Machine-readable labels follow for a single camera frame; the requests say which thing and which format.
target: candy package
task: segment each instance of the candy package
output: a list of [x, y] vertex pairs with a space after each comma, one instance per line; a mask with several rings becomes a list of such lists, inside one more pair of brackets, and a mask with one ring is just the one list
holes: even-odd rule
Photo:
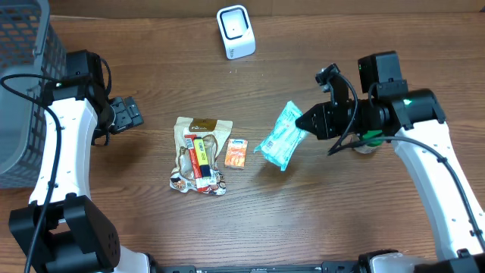
[[300, 109], [289, 101], [276, 120], [274, 129], [254, 152], [261, 151], [266, 160], [281, 167], [281, 171], [285, 171], [296, 147], [308, 135], [307, 131], [295, 125], [296, 119], [300, 116], [302, 116]]
[[224, 165], [227, 168], [244, 169], [246, 163], [246, 150], [248, 149], [248, 140], [231, 140], [227, 144], [226, 160]]
[[232, 121], [178, 117], [174, 126], [177, 157], [170, 187], [183, 193], [225, 194], [226, 183], [216, 159], [232, 128]]

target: orange snack box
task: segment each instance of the orange snack box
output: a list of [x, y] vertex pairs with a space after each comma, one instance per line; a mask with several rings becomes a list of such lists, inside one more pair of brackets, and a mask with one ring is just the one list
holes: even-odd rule
[[224, 165], [228, 168], [244, 169], [246, 162], [246, 150], [248, 149], [248, 140], [229, 139], [227, 145], [226, 160]]

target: plastic basket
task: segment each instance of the plastic basket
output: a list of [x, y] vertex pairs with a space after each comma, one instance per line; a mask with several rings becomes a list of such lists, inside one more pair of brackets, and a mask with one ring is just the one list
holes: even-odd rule
[[[66, 50], [49, 15], [47, 0], [0, 0], [0, 76], [31, 73], [60, 79], [66, 74]], [[33, 98], [42, 96], [45, 84], [27, 78], [8, 82]], [[44, 110], [1, 87], [0, 93], [0, 188], [33, 187], [42, 164]]]

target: teal plastic package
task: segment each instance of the teal plastic package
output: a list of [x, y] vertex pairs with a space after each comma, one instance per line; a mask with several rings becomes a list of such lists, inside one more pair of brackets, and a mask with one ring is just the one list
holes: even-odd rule
[[308, 132], [295, 125], [302, 112], [289, 101], [281, 115], [276, 120], [274, 129], [254, 152], [261, 151], [266, 160], [281, 167], [285, 171], [296, 147], [306, 138]]

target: wood grain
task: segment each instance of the wood grain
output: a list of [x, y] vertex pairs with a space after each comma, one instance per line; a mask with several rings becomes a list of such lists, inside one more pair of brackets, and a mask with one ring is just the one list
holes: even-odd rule
[[100, 18], [215, 17], [241, 4], [250, 16], [478, 12], [485, 0], [51, 0], [55, 15]]
[[[244, 171], [225, 169], [222, 197], [171, 190], [177, 117], [234, 121], [232, 137], [252, 151], [286, 102], [303, 111], [325, 102], [314, 74], [331, 62], [360, 94], [357, 59], [399, 53], [411, 89], [431, 88], [477, 198], [485, 202], [485, 17], [482, 14], [257, 17], [254, 55], [228, 61], [208, 19], [53, 22], [70, 51], [107, 59], [113, 96], [133, 96], [145, 124], [92, 148], [95, 204], [123, 245], [162, 265], [275, 265], [356, 259], [395, 248], [433, 258], [430, 225], [403, 163], [390, 147], [372, 156], [325, 153], [333, 141], [308, 137], [286, 172], [249, 153]], [[8, 214], [31, 190], [0, 191], [0, 272], [24, 256]]]

